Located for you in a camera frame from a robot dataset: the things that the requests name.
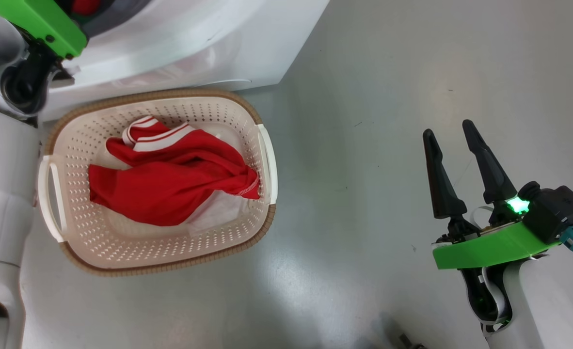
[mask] white basket handle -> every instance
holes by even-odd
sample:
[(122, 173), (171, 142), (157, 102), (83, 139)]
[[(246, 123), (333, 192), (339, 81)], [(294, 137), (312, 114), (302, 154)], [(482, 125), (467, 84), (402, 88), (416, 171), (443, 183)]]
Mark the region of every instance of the white basket handle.
[(265, 155), (267, 156), (267, 167), (269, 168), (269, 182), (271, 184), (269, 204), (273, 205), (278, 199), (278, 167), (276, 165), (276, 155), (273, 153), (273, 145), (271, 144), (271, 138), (269, 138), (267, 129), (263, 124), (257, 126), (265, 144)]
[[(58, 204), (58, 216), (60, 217), (60, 225), (54, 219), (54, 212), (52, 212), (51, 203), (49, 201), (49, 171), (52, 172), (52, 181), (54, 182), (54, 191), (56, 194), (56, 204)], [(59, 243), (63, 242), (63, 231), (67, 230), (67, 220), (64, 216), (63, 206), (63, 192), (60, 186), (60, 179), (58, 177), (58, 166), (54, 163), (51, 155), (45, 155), (39, 166), (39, 177), (37, 183), (37, 192), (39, 197), (39, 206), (41, 207), (41, 214), (45, 220), (50, 234)]]

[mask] led light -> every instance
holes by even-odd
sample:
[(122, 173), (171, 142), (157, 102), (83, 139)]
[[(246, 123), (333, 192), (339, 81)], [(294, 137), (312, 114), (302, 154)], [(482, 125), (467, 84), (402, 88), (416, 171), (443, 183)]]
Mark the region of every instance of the led light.
[(506, 203), (513, 208), (515, 213), (519, 214), (525, 214), (528, 212), (528, 205), (530, 204), (528, 201), (523, 201), (519, 197), (514, 197), (513, 199), (506, 201)]

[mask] plastic basket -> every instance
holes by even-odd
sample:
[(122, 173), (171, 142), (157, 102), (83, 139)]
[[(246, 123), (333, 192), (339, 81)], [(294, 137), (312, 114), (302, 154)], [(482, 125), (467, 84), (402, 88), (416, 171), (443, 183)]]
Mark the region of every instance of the plastic basket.
[[(106, 139), (146, 115), (169, 127), (188, 122), (236, 148), (258, 172), (261, 198), (247, 200), (233, 221), (195, 236), (185, 225), (138, 223), (92, 203), (89, 164), (120, 166), (104, 156)], [(273, 147), (260, 117), (241, 97), (223, 91), (160, 91), (76, 109), (54, 127), (38, 177), (41, 212), (52, 236), (73, 263), (102, 276), (173, 270), (245, 250), (271, 226), (277, 195)], [(56, 199), (58, 222), (50, 197)]]

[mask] shiny floor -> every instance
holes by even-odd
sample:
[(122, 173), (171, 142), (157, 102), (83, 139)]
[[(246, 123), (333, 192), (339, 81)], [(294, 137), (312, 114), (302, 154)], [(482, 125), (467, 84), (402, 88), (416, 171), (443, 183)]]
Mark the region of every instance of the shiny floor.
[[(516, 187), (573, 190), (573, 0), (333, 0), (284, 80), (242, 91), (271, 133), (280, 196), (255, 247), (98, 278), (40, 219), (21, 290), (25, 349), (485, 349), (458, 272), (439, 271), (422, 131), (482, 202), (472, 119)], [(573, 254), (544, 259), (573, 301)]]

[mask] basket rim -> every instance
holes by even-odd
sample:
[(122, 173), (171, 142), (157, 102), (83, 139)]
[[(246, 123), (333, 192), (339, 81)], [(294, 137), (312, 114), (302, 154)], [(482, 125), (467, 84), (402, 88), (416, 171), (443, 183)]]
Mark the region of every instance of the basket rim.
[[(260, 119), (260, 116), (254, 109), (254, 107), (251, 104), (249, 104), (249, 102), (247, 102), (245, 99), (232, 92), (220, 91), (216, 89), (170, 89), (165, 91), (138, 93), (137, 95), (125, 95), (123, 97), (114, 97), (111, 99), (105, 99), (103, 101), (91, 103), (87, 106), (81, 106), (79, 108), (72, 110), (71, 112), (68, 112), (65, 116), (61, 117), (60, 120), (56, 122), (56, 125), (54, 125), (54, 128), (52, 128), (52, 131), (48, 136), (48, 140), (44, 148), (44, 153), (45, 155), (52, 155), (54, 153), (54, 146), (56, 145), (58, 136), (60, 135), (63, 128), (67, 126), (69, 122), (87, 113), (100, 111), (102, 109), (107, 109), (107, 108), (124, 106), (131, 103), (154, 101), (156, 99), (172, 99), (172, 98), (187, 98), (187, 97), (218, 97), (218, 98), (230, 99), (231, 101), (242, 106), (253, 118), (254, 123), (256, 125), (262, 124), (262, 120)], [(205, 263), (208, 261), (230, 256), (231, 254), (236, 254), (237, 252), (242, 252), (243, 250), (247, 250), (248, 248), (258, 243), (258, 241), (260, 241), (260, 239), (262, 239), (265, 236), (265, 234), (269, 230), (269, 227), (271, 226), (271, 223), (273, 222), (273, 217), (275, 216), (275, 212), (276, 212), (276, 205), (275, 204), (269, 205), (269, 209), (267, 210), (267, 216), (265, 217), (265, 221), (263, 222), (263, 225), (260, 228), (260, 230), (243, 243), (234, 245), (229, 248), (225, 248), (224, 250), (213, 252), (211, 254), (204, 254), (203, 256), (187, 258), (185, 260), (174, 261), (169, 263), (147, 265), (144, 267), (99, 268), (95, 267), (94, 265), (91, 265), (87, 261), (84, 261), (82, 258), (80, 258), (75, 253), (73, 248), (71, 248), (69, 242), (63, 241), (59, 243), (59, 246), (63, 251), (63, 253), (65, 254), (65, 256), (67, 256), (67, 258), (69, 258), (69, 260), (74, 265), (76, 265), (76, 267), (80, 268), (83, 271), (89, 272), (90, 274), (94, 274), (97, 276), (109, 276), (109, 277), (152, 274), (154, 272), (163, 272), (163, 271), (170, 271), (180, 268), (191, 267), (192, 265)]]

